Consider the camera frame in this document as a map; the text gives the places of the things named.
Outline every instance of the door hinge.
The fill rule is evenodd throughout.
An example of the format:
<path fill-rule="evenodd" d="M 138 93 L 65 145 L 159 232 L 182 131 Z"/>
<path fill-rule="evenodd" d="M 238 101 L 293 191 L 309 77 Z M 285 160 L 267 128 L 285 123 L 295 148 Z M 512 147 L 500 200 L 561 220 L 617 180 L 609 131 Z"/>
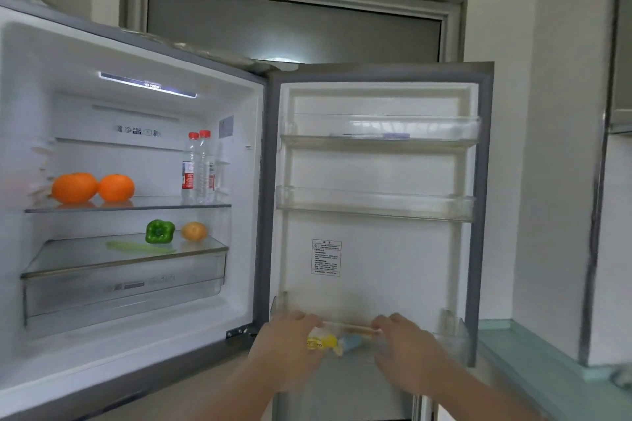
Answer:
<path fill-rule="evenodd" d="M 259 334 L 259 329 L 255 326 L 254 323 L 248 323 L 244 326 L 240 326 L 239 328 L 234 328 L 230 331 L 226 331 L 226 339 L 231 339 L 235 336 L 240 336 L 243 334 L 250 337 L 255 337 Z"/>

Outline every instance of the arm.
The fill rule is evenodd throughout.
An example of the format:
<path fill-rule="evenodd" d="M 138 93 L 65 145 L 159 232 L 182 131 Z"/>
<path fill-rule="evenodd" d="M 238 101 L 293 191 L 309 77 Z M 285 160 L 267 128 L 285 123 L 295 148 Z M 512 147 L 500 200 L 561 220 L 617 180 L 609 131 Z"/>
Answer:
<path fill-rule="evenodd" d="M 402 315 L 378 316 L 372 326 L 389 342 L 389 355 L 375 356 L 384 375 L 408 393 L 437 401 L 456 421 L 537 420 L 454 363 L 431 333 Z"/>
<path fill-rule="evenodd" d="M 213 396 L 197 421 L 260 421 L 274 394 L 304 381 L 320 365 L 322 353 L 307 348 L 307 336 L 321 321 L 290 313 L 266 323 L 248 359 Z"/>

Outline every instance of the bottle label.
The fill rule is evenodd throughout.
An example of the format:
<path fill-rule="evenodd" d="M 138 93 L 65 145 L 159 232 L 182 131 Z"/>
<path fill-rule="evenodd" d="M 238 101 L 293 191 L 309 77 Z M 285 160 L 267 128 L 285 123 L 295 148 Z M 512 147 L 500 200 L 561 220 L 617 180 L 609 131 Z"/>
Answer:
<path fill-rule="evenodd" d="M 209 163 L 209 190 L 215 191 L 215 164 L 213 162 Z"/>
<path fill-rule="evenodd" d="M 194 163 L 192 161 L 182 162 L 182 189 L 194 189 Z"/>

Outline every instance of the hand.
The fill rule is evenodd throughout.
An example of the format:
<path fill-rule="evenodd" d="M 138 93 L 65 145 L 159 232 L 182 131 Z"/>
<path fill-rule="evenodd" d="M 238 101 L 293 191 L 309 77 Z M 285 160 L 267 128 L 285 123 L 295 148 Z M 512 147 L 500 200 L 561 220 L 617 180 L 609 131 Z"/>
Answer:
<path fill-rule="evenodd" d="M 439 384 L 456 367 L 437 339 L 399 313 L 378 316 L 371 323 L 381 329 L 390 353 L 375 355 L 375 363 L 392 384 L 410 394 L 435 398 Z"/>
<path fill-rule="evenodd" d="M 248 362 L 265 370 L 276 391 L 288 391 L 320 366 L 323 352 L 309 350 L 307 336 L 321 325 L 316 315 L 300 312 L 274 317 L 259 331 Z"/>

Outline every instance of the open refrigerator door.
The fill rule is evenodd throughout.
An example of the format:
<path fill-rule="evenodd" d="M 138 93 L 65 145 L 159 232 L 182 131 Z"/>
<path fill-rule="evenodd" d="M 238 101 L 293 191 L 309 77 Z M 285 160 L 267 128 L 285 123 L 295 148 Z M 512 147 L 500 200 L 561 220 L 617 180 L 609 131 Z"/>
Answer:
<path fill-rule="evenodd" d="M 227 333 L 254 318 L 265 86 L 0 0 L 0 418 L 79 418 L 230 354 Z M 183 203 L 187 133 L 206 129 L 216 196 Z M 51 199 L 77 172 L 126 175 L 134 196 Z M 176 226 L 172 241 L 145 241 L 155 219 Z M 192 221 L 209 236 L 184 239 Z"/>
<path fill-rule="evenodd" d="M 493 64 L 315 66 L 273 74 L 279 102 L 271 220 L 273 311 L 326 321 L 316 375 L 278 420 L 422 419 L 367 328 L 399 312 L 474 360 Z"/>

